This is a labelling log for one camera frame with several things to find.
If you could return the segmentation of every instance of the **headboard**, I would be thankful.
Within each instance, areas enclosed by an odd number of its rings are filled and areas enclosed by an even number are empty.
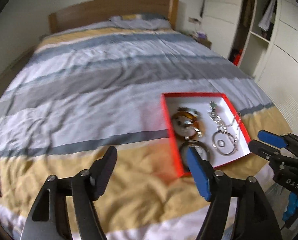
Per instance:
[[[106,21],[115,15],[137,13],[161,14],[175,29],[178,0],[92,0],[54,12],[48,20],[51,33],[56,33]]]

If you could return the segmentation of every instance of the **bed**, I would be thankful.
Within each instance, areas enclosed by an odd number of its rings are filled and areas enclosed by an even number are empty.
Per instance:
[[[96,203],[108,239],[194,239],[208,203],[191,177],[177,179],[161,93],[222,92],[241,112],[252,139],[261,129],[290,132],[252,79],[174,31],[177,5],[94,0],[49,16],[52,35],[0,99],[0,220],[15,239],[50,174],[73,176],[110,145],[117,147],[118,161]],[[135,14],[152,18],[121,17]],[[255,175],[271,196],[280,194],[267,162],[254,154],[221,169],[235,178]],[[68,211],[79,239],[70,198]],[[234,212],[233,201],[226,234]]]

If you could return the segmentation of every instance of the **brown bangle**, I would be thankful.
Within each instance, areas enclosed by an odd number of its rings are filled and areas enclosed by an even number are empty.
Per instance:
[[[193,124],[191,125],[191,127],[194,127],[194,128],[196,128],[196,129],[199,129],[199,123],[197,122],[197,119],[192,115],[192,114],[190,114],[190,113],[188,113],[188,112],[186,112],[186,111],[179,111],[179,112],[176,112],[172,117],[171,117],[171,121],[172,120],[174,120],[174,119],[176,119],[176,118],[178,118],[178,117],[180,117],[180,116],[184,116],[184,117],[187,117],[188,119],[190,119],[190,120],[192,120],[193,121]],[[177,138],[179,138],[179,139],[184,139],[184,140],[192,140],[195,136],[196,136],[196,134],[197,134],[197,132],[194,134],[194,135],[192,135],[192,136],[182,136],[182,135],[180,135],[180,134],[178,134],[176,131],[175,131],[175,129],[174,129],[174,132],[175,132],[175,135],[176,135],[176,137]]]

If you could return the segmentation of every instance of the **screw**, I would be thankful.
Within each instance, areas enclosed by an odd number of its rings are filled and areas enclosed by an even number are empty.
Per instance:
[[[47,178],[47,181],[53,181],[56,179],[56,176],[55,175],[50,175],[48,178]]]
[[[248,177],[248,181],[255,183],[255,182],[257,182],[257,179],[253,176],[250,176],[250,177]]]
[[[89,175],[89,170],[82,170],[80,172],[80,176],[88,176]]]
[[[224,175],[224,173],[220,170],[217,170],[217,171],[215,171],[215,175],[218,176],[218,177],[221,177],[221,176]]]

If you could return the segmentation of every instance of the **nightstand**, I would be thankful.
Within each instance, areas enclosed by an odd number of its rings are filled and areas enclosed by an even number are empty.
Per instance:
[[[206,46],[208,49],[211,49],[212,42],[208,41],[207,39],[196,38],[196,42]]]

